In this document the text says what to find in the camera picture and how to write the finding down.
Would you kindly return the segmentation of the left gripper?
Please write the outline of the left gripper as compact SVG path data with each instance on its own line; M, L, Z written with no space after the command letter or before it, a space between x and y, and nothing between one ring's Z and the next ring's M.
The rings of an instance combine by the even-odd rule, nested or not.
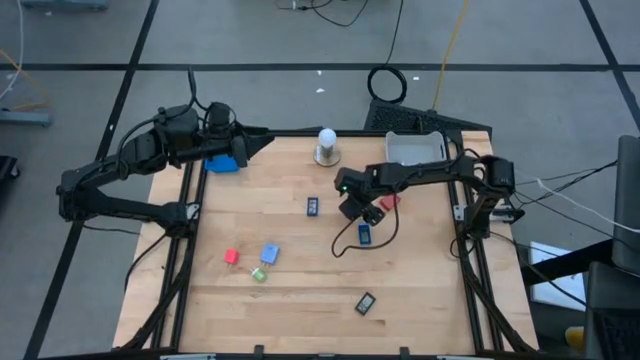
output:
M206 159L225 155L233 158L240 168L246 167L248 159L254 157L274 140L274 135L268 128L248 125L243 125L242 129L214 128L201 131L199 135Z

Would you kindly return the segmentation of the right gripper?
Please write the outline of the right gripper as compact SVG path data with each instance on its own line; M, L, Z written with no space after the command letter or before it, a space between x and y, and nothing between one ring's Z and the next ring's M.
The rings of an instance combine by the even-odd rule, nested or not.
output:
M381 208L373 204L368 204L363 208L359 203L370 203L384 195L384 190L374 185L371 172L360 172L341 167L334 179L334 188L340 195L348 194L350 196L341 203L341 213L347 219L355 220L362 215L364 222L369 225L377 225L386 216Z

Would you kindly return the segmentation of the black framed small display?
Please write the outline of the black framed small display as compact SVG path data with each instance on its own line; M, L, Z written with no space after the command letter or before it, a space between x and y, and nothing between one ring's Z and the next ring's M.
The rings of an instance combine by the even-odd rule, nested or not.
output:
M371 310L375 302L376 302L376 298L371 293L365 292L364 295L356 304L355 311L358 314L365 316Z

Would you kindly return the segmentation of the blue plastic bin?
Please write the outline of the blue plastic bin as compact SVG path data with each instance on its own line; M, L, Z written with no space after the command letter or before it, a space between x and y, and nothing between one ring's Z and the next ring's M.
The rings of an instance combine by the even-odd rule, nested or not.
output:
M207 171L213 173L235 173L239 171L236 160L228 155L218 155L204 162Z

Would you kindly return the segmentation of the white bulb lamp brass stand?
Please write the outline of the white bulb lamp brass stand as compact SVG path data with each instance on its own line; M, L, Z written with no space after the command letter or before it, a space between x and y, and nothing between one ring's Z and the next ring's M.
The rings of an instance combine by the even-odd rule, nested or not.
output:
M313 159L323 167L332 167L339 163L341 151L337 147L337 135L334 130L324 128L319 132Z

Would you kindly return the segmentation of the light grey plastic bin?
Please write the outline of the light grey plastic bin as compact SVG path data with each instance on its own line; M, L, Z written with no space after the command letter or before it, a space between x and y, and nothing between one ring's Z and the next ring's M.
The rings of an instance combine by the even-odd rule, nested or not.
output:
M385 136L386 161L404 166L426 164L447 159L445 140L441 133L399 135L392 131Z

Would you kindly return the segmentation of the black perforated panel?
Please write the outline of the black perforated panel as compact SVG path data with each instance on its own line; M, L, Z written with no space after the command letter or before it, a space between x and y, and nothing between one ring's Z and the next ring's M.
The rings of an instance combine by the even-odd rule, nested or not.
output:
M440 115L433 110L422 111L379 100L370 102L364 129L421 133L461 130L492 134L490 126Z

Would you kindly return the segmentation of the white paper sheet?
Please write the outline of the white paper sheet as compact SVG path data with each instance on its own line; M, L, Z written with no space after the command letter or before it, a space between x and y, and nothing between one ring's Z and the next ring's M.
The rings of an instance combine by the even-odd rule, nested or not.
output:
M537 242L532 242L530 246L532 247L529 255L529 262L531 264L537 264L569 253L569 250ZM555 279L553 283L565 292L571 294L573 298L565 295L551 283L540 283L531 287L533 301L581 312L586 310L585 283L582 273Z

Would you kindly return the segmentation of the black diagonal beam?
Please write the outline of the black diagonal beam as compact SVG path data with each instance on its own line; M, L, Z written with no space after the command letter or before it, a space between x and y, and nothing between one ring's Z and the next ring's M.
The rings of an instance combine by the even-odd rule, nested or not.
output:
M593 262L612 265L613 240L605 240L536 264L523 264L521 273L526 286L586 272Z

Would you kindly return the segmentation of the grey metal foot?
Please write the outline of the grey metal foot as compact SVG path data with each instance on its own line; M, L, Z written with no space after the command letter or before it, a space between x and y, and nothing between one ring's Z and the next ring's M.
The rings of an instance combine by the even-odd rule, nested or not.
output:
M52 123L46 113L14 112L0 110L0 124L34 125L48 127Z
M109 7L110 0L20 0L20 3L25 8L103 11Z

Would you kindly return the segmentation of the yellow object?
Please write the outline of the yellow object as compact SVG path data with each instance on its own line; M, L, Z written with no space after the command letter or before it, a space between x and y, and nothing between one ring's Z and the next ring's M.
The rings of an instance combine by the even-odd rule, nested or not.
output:
M584 345L584 327L583 326L571 326L564 332L564 338L567 345L578 352L583 352Z

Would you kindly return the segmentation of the black floor object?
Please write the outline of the black floor object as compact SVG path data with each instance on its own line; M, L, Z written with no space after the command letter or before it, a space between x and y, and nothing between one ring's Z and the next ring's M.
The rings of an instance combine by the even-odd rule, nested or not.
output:
M0 182L17 179L19 176L20 170L17 165L17 159L0 155Z

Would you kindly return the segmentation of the black laptop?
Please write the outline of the black laptop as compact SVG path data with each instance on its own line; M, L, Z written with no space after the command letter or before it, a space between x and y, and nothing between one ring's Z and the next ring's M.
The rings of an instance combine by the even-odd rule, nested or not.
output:
M588 359L640 360L640 277L590 265L584 342Z

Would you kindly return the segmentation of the dark grey monitor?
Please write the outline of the dark grey monitor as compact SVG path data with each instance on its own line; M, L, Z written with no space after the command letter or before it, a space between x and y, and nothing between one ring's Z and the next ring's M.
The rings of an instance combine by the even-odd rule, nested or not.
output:
M640 138L623 135L618 140L613 262L640 276Z

